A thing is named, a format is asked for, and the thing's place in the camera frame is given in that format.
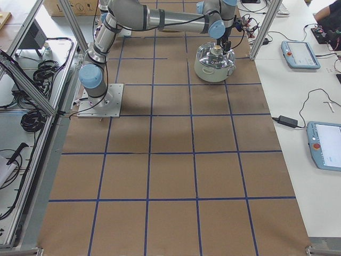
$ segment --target white pot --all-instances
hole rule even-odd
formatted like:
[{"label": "white pot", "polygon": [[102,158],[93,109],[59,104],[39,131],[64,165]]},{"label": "white pot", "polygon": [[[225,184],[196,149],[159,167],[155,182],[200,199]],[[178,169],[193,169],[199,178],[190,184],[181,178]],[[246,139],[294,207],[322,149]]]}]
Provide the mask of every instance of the white pot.
[{"label": "white pot", "polygon": [[227,79],[235,70],[234,62],[233,50],[223,54],[220,47],[216,46],[216,43],[210,42],[198,48],[194,70],[205,81],[221,82]]}]

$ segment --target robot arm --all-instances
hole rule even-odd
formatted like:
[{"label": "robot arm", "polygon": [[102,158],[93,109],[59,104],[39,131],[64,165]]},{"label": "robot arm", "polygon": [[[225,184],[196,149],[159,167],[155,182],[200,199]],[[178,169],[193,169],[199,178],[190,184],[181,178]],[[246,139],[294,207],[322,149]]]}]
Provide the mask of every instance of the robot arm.
[{"label": "robot arm", "polygon": [[208,33],[210,37],[218,39],[224,35],[225,27],[232,26],[236,3],[236,0],[205,0],[197,4],[198,14],[192,14],[150,9],[137,0],[110,0],[108,11],[120,25],[135,30],[163,30],[167,27],[171,30]]},{"label": "robot arm", "polygon": [[105,56],[113,44],[115,34],[120,32],[120,25],[138,31],[167,28],[209,34],[219,44],[224,44],[234,24],[236,4],[237,0],[205,0],[197,4],[198,14],[193,14],[150,9],[138,0],[110,0],[104,26],[88,55],[95,62],[105,63]]},{"label": "robot arm", "polygon": [[138,0],[110,0],[108,13],[98,35],[85,55],[79,79],[88,93],[89,101],[96,108],[112,101],[104,81],[106,56],[122,27],[145,31],[164,28],[209,34],[217,40],[224,52],[230,49],[228,38],[235,20],[237,0],[204,0],[197,4],[197,14],[150,9]]}]

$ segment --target touchscreen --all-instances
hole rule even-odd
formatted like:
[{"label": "touchscreen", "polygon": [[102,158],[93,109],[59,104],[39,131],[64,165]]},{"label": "touchscreen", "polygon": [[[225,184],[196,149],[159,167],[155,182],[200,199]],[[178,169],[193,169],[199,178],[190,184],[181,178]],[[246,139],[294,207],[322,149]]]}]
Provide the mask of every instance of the touchscreen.
[{"label": "touchscreen", "polygon": [[294,61],[298,65],[315,66],[315,60],[311,55],[308,46],[304,43],[288,42],[291,53],[293,54]]},{"label": "touchscreen", "polygon": [[316,125],[319,135],[324,165],[341,167],[341,127]]}]

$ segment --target red emergency stop button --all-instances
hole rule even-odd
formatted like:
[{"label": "red emergency stop button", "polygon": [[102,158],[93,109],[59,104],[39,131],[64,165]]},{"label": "red emergency stop button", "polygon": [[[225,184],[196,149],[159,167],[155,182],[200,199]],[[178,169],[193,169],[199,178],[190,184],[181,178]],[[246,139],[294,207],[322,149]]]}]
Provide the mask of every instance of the red emergency stop button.
[{"label": "red emergency stop button", "polygon": [[318,143],[315,143],[315,144],[313,144],[313,148],[316,149],[316,150],[318,150],[318,149],[321,148],[321,145],[318,144]]}]

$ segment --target pot lid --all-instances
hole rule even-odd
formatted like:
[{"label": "pot lid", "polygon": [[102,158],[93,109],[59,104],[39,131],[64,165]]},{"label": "pot lid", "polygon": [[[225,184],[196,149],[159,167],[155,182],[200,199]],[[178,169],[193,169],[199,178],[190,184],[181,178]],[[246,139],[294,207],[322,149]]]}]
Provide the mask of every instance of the pot lid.
[{"label": "pot lid", "polygon": [[197,50],[197,60],[206,67],[214,69],[227,68],[234,63],[234,52],[223,54],[223,49],[215,42],[205,43]]}]

